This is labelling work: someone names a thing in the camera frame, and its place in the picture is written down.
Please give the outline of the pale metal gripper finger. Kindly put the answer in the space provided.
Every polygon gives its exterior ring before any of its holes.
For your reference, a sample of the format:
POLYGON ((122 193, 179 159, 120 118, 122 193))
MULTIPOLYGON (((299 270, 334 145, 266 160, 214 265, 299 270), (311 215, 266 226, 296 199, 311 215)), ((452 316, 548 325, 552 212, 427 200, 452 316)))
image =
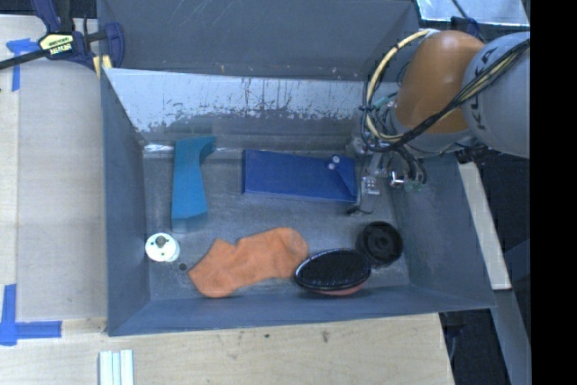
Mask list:
POLYGON ((363 176, 361 180, 360 210, 371 214, 380 198, 380 186, 375 176, 363 176))

